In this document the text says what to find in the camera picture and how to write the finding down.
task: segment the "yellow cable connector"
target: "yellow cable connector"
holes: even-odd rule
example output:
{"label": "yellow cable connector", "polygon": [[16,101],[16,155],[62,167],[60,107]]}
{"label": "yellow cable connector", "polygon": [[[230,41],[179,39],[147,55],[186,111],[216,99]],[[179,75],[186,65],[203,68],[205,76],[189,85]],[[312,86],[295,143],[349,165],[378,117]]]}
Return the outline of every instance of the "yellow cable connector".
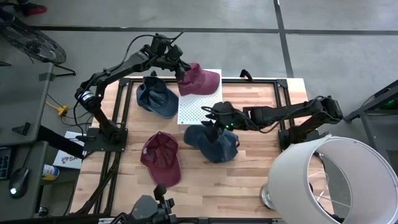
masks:
{"label": "yellow cable connector", "polygon": [[65,115],[67,114],[68,110],[69,110],[69,107],[68,107],[68,106],[63,106],[63,107],[54,106],[54,105],[50,104],[50,103],[47,102],[47,101],[46,101],[45,103],[46,103],[47,105],[51,106],[52,108],[56,109],[56,110],[58,111],[58,115],[59,115],[59,116],[65,116]]}

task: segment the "blue baseball cap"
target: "blue baseball cap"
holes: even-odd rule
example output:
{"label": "blue baseball cap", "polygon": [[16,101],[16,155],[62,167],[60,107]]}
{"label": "blue baseball cap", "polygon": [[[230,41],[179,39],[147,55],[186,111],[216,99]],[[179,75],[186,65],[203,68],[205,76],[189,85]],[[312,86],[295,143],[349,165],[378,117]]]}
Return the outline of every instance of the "blue baseball cap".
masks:
{"label": "blue baseball cap", "polygon": [[192,125],[185,130],[184,142],[201,151],[213,163],[228,162],[238,153],[239,138],[231,131],[224,130],[218,139],[211,143],[205,136],[206,127]]}
{"label": "blue baseball cap", "polygon": [[137,88],[137,103],[147,111],[170,119],[178,111],[178,96],[157,77],[144,77]]}

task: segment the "baseball cap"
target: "baseball cap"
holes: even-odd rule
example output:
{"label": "baseball cap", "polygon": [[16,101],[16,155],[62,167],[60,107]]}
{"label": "baseball cap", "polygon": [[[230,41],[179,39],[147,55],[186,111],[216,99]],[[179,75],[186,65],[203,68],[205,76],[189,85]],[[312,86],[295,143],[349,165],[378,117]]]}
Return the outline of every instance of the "baseball cap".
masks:
{"label": "baseball cap", "polygon": [[184,142],[200,149],[201,153],[213,163],[228,162],[238,153],[239,138],[231,131],[224,130],[218,139],[211,143],[205,136],[205,126],[191,125],[185,130]]}
{"label": "baseball cap", "polygon": [[161,131],[144,144],[141,162],[148,167],[156,184],[172,187],[180,182],[181,169],[177,151],[177,141],[170,134]]}
{"label": "baseball cap", "polygon": [[188,94],[210,95],[220,84],[220,75],[216,72],[203,70],[198,63],[192,63],[191,69],[185,72],[184,79],[178,82],[178,90],[182,96]]}
{"label": "baseball cap", "polygon": [[152,111],[166,119],[173,118],[177,114],[178,96],[157,77],[144,77],[136,94],[138,106],[147,111]]}

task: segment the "can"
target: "can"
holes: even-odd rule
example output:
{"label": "can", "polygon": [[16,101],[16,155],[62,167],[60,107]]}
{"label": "can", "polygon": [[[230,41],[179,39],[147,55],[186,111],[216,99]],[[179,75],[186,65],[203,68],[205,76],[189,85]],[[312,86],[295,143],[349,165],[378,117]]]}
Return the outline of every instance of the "can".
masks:
{"label": "can", "polygon": [[43,180],[55,180],[60,175],[60,170],[55,166],[44,164],[43,166]]}

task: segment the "lamp base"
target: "lamp base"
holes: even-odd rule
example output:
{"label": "lamp base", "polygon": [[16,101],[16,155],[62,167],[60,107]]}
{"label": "lamp base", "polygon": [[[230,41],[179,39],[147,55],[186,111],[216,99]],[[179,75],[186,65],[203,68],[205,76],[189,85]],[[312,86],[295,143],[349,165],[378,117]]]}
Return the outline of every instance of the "lamp base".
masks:
{"label": "lamp base", "polygon": [[275,205],[272,203],[271,199],[269,198],[267,184],[264,184],[261,187],[261,190],[260,190],[260,201],[268,209],[276,210]]}

